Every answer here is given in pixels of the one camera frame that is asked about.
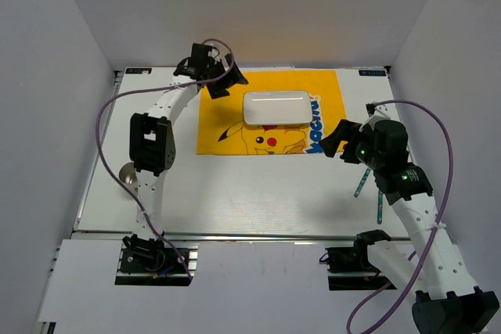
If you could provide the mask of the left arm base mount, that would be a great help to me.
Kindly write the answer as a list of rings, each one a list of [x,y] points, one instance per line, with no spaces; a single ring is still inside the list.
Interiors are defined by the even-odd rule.
[[[186,287],[194,276],[196,248],[179,248],[180,256],[159,239],[140,239],[136,234],[122,239],[115,277],[116,286]]]

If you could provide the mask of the yellow pikachu cloth napkin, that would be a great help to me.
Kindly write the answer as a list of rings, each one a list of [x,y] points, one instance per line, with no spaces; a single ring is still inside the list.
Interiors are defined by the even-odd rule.
[[[230,95],[200,97],[196,153],[199,155],[286,155],[322,153],[319,142],[346,117],[339,77],[334,70],[247,71],[247,85]],[[248,92],[299,90],[309,94],[312,122],[294,125],[247,125],[243,98]]]

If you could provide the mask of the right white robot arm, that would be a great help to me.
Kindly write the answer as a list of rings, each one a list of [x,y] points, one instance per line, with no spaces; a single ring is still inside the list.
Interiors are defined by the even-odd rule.
[[[418,261],[412,264],[381,231],[358,235],[353,251],[362,270],[381,270],[414,299],[412,316],[421,333],[479,333],[500,308],[493,291],[482,290],[469,274],[439,217],[431,183],[410,161],[405,126],[371,117],[359,124],[346,119],[320,143],[326,156],[343,149],[345,163],[373,171],[378,189],[408,232]]]

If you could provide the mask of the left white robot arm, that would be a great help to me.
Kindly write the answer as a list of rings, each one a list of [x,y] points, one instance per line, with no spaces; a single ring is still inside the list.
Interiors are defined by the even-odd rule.
[[[229,96],[235,84],[247,84],[229,46],[220,54],[216,39],[194,43],[190,56],[179,62],[173,81],[160,90],[161,96],[145,113],[130,119],[129,158],[138,184],[137,221],[161,237],[161,210],[164,180],[175,162],[173,127],[182,111],[202,90],[211,99]]]

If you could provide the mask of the white rectangular plate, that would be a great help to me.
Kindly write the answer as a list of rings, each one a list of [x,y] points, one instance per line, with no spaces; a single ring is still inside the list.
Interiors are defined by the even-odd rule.
[[[305,91],[248,92],[243,96],[243,119],[248,125],[309,124],[310,96]]]

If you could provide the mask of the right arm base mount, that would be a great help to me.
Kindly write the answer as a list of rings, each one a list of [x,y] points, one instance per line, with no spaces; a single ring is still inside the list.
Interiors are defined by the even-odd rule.
[[[319,258],[327,266],[329,291],[375,291],[388,284],[395,286],[368,261],[367,250],[376,242],[391,241],[385,231],[377,229],[357,234],[351,246],[331,246]]]

